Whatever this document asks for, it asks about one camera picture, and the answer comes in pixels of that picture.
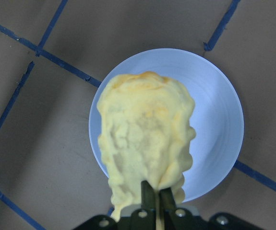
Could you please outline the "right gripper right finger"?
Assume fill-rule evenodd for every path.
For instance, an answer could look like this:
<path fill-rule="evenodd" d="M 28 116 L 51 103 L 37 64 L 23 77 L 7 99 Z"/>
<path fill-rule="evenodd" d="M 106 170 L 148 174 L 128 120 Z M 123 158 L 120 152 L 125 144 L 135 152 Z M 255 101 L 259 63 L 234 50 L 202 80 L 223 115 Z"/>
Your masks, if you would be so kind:
<path fill-rule="evenodd" d="M 185 207 L 177 206 L 171 188 L 159 191 L 160 217 L 165 230 L 189 230 L 191 213 Z"/>

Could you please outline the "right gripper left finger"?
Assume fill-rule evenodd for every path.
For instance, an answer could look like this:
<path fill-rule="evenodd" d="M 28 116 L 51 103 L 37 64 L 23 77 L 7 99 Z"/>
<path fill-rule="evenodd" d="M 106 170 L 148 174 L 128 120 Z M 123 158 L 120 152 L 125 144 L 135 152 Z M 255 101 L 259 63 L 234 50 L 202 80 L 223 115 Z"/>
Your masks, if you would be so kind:
<path fill-rule="evenodd" d="M 148 181 L 141 182 L 141 206 L 131 214 L 130 229 L 156 229 L 156 197 Z"/>

